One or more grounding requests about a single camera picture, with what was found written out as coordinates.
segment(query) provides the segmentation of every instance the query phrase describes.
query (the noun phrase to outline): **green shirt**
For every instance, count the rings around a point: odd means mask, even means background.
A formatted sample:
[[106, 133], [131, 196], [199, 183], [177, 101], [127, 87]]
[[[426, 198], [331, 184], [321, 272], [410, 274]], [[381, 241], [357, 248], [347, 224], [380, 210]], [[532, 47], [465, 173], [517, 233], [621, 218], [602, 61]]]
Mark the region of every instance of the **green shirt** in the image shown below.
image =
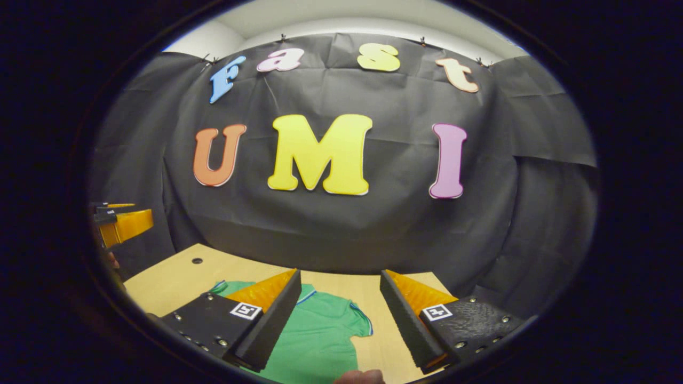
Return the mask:
[[[211, 290], [223, 297], [252, 282], [219, 282]], [[370, 319], [356, 303], [301, 284], [301, 295], [259, 376], [283, 384], [331, 384], [358, 369], [352, 336], [372, 335]]]

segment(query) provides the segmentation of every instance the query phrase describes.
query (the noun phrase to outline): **letter m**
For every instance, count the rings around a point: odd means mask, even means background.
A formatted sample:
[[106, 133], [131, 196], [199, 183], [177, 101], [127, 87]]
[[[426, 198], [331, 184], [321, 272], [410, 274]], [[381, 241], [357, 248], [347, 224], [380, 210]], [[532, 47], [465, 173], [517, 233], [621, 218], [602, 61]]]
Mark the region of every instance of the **letter m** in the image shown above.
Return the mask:
[[365, 195], [370, 188], [363, 179], [363, 146], [372, 120], [363, 115], [341, 115], [318, 142], [306, 117], [285, 115], [273, 122], [278, 132], [275, 171], [268, 178], [272, 189], [293, 191], [298, 180], [292, 175], [296, 161], [306, 189], [313, 190], [332, 162], [330, 176], [322, 182], [329, 193]]

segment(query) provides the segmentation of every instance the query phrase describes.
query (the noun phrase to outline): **wooden table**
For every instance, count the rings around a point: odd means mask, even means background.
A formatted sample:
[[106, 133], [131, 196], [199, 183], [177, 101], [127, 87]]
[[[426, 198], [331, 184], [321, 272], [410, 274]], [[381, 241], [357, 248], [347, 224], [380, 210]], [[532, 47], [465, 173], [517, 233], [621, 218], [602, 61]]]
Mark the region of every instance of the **wooden table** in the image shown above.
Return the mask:
[[[201, 258], [202, 263], [193, 264], [192, 260], [195, 258]], [[144, 311], [164, 316], [192, 301], [221, 280], [259, 282], [288, 269], [197, 244], [132, 277], [125, 286], [128, 294]], [[413, 273], [406, 276], [448, 292], [433, 273]], [[380, 369], [387, 384], [407, 383], [425, 376], [415, 367], [380, 292], [379, 275], [301, 271], [301, 282], [312, 284], [319, 292], [353, 300], [370, 318], [374, 335], [351, 338], [356, 346], [361, 371]]]

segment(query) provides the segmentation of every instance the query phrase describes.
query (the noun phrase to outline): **black fabric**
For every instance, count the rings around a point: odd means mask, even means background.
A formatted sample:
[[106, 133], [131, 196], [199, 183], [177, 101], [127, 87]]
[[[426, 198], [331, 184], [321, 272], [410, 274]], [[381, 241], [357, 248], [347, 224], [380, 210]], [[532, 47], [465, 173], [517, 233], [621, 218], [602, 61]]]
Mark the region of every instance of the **black fabric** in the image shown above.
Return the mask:
[[[396, 72], [356, 62], [366, 42], [399, 51]], [[301, 65], [257, 72], [269, 53], [301, 48]], [[233, 88], [209, 103], [210, 77], [239, 55]], [[451, 85], [434, 61], [453, 57], [479, 85]], [[146, 86], [135, 98], [131, 89]], [[153, 233], [129, 241], [131, 273], [194, 243], [242, 257], [336, 273], [434, 271], [457, 295], [486, 292], [528, 316], [562, 287], [583, 259], [596, 215], [596, 159], [580, 114], [552, 76], [529, 57], [484, 68], [433, 46], [389, 36], [328, 34], [235, 53], [213, 66], [161, 53], [124, 92], [102, 128], [93, 200], [147, 204]], [[320, 140], [341, 114], [373, 121], [364, 147], [364, 196], [273, 191], [273, 120], [304, 115]], [[428, 194], [436, 178], [433, 124], [463, 128], [456, 200]], [[207, 187], [193, 175], [195, 135], [245, 124], [230, 181]], [[225, 138], [212, 142], [216, 169]], [[293, 174], [301, 180], [294, 167]]]
[[[680, 24], [675, 9], [681, 3], [631, 4], [635, 6], [593, 2], [586, 12], [585, 4], [577, 2], [458, 2], [528, 51], [543, 54], [546, 63], [563, 70], [565, 79], [571, 70], [591, 84], [580, 103], [590, 113], [589, 121], [597, 123], [591, 128], [600, 153], [604, 206], [585, 269], [568, 295], [514, 340], [514, 356], [440, 377], [445, 383], [683, 381], [676, 353], [680, 343], [671, 337], [671, 330], [680, 326], [671, 315], [680, 300], [675, 289], [680, 273], [674, 267], [680, 263], [675, 175], [681, 142], [671, 63], [680, 55], [672, 49], [680, 35], [672, 31]], [[5, 304], [9, 369], [3, 370], [3, 382], [219, 381], [202, 360], [189, 355], [186, 364], [158, 347], [161, 338], [143, 337], [99, 289], [108, 280], [95, 282], [79, 260], [79, 255], [86, 262], [94, 258], [92, 241], [83, 235], [88, 231], [83, 214], [87, 199], [81, 191], [83, 153], [91, 135], [79, 133], [77, 122], [92, 111], [98, 89], [120, 64], [160, 31], [205, 6], [196, 0], [163, 7], [120, 0], [44, 2], [40, 7], [15, 2], [5, 13], [14, 17], [3, 24], [11, 36], [3, 41], [9, 64], [3, 79], [9, 81], [5, 101], [10, 121], [5, 126], [12, 127], [5, 130], [10, 135], [5, 140], [11, 165], [5, 200], [10, 204], [4, 214], [10, 248], [3, 280], [10, 283], [8, 292], [21, 293], [9, 294]], [[483, 12], [484, 7], [491, 13]], [[498, 16], [487, 18], [493, 12]], [[173, 30], [174, 36], [156, 41], [157, 48], [187, 30]], [[559, 60], [567, 63], [565, 68]], [[568, 86], [576, 90], [575, 85]], [[67, 167], [70, 154], [76, 165]], [[45, 215], [55, 207], [64, 207], [68, 220]], [[138, 319], [141, 312], [124, 313]], [[245, 377], [218, 367], [209, 372], [218, 372], [227, 382]]]

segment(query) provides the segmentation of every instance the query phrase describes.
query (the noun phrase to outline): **hand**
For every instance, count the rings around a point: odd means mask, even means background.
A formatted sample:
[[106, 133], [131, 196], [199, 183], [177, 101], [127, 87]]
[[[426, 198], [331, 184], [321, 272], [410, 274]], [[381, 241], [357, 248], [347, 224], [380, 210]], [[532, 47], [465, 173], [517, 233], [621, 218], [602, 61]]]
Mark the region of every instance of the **hand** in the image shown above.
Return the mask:
[[380, 370], [365, 372], [351, 370], [335, 380], [334, 384], [385, 384], [385, 382]]
[[107, 260], [109, 260], [109, 262], [111, 263], [111, 266], [113, 266], [114, 269], [119, 269], [119, 267], [120, 267], [119, 262], [116, 261], [116, 258], [114, 257], [113, 252], [109, 252], [107, 254]]

